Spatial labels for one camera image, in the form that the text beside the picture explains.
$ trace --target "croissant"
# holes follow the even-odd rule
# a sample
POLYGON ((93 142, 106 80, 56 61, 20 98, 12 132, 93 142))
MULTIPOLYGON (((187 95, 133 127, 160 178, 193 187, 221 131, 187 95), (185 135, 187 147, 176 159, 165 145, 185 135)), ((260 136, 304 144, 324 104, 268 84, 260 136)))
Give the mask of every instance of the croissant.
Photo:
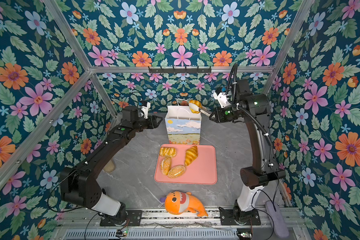
POLYGON ((174 147, 161 147, 160 156, 162 157, 174 157, 176 156, 176 149, 174 147))
POLYGON ((188 166, 197 158, 197 146, 193 146, 185 151, 184 165, 188 166))
POLYGON ((171 169, 171 158, 165 157, 163 161, 161 162, 161 173, 164 175, 167 175, 169 170, 171 169))

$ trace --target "bread roll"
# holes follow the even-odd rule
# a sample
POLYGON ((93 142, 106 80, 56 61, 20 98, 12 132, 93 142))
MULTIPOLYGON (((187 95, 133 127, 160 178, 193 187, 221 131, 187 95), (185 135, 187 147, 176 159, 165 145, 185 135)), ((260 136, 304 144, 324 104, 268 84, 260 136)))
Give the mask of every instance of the bread roll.
POLYGON ((170 157, 165 157, 163 161, 161 161, 161 173, 167 175, 169 170, 171 169, 172 160, 170 157))
POLYGON ((185 161, 184 165, 188 166, 191 164, 198 156, 197 146, 193 146, 185 151, 185 161))
POLYGON ((177 165, 177 166, 174 166, 173 168, 171 168, 171 170, 169 170, 168 177, 169 178, 177 178, 177 177, 183 175, 184 172, 185 172, 185 166, 177 165))

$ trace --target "pink tray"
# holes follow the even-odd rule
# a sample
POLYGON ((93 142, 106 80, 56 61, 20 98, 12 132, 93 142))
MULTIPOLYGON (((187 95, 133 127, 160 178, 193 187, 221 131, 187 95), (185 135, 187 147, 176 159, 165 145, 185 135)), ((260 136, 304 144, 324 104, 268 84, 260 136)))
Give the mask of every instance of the pink tray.
MULTIPOLYGON (((185 151, 193 145, 185 144, 163 144, 162 147, 174 147, 176 156, 172 158, 172 166, 184 165, 185 151)), ((169 178, 161 173, 161 161, 164 157, 158 156, 155 180, 156 182, 187 183, 187 184, 209 184, 217 182, 216 151, 215 147, 209 145, 196 145, 198 157, 189 166, 183 175, 177 178, 169 178)))

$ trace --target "floral wallpaper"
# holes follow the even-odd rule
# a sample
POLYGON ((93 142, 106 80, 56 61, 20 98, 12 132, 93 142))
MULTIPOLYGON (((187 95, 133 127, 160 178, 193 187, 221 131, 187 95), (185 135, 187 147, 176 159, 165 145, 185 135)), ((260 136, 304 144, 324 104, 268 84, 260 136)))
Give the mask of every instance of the floral wallpaper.
POLYGON ((59 172, 93 152, 111 116, 91 84, 61 113, 47 134, 0 192, 0 239, 48 240, 64 211, 76 206, 60 199, 59 172))
POLYGON ((273 81, 274 152, 312 238, 360 239, 360 0, 318 2, 273 81))
MULTIPOLYGON (((280 51, 301 1, 85 0, 64 12, 93 66, 267 66, 280 51)), ((294 48, 288 55, 295 56, 294 48)), ((150 100, 166 111, 176 98, 211 95, 228 73, 99 75, 117 109, 150 100)), ((246 75, 260 93, 268 74, 246 75)))

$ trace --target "bread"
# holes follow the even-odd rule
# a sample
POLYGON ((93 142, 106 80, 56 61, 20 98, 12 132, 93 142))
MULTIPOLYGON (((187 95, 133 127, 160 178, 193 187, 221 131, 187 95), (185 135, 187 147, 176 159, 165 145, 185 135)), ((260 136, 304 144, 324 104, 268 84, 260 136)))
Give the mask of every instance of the bread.
POLYGON ((174 147, 161 147, 160 156, 162 157, 174 157, 176 156, 176 149, 174 147))
POLYGON ((183 175, 184 172, 185 172, 185 166, 177 165, 177 166, 174 166, 173 168, 171 168, 171 170, 169 170, 168 177, 169 178, 177 178, 177 177, 183 175))
POLYGON ((185 151, 184 165, 188 166, 197 158, 197 146, 193 146, 185 151))
POLYGON ((172 160, 170 157, 165 157, 163 161, 161 161, 161 173, 167 175, 169 170, 171 169, 172 160))

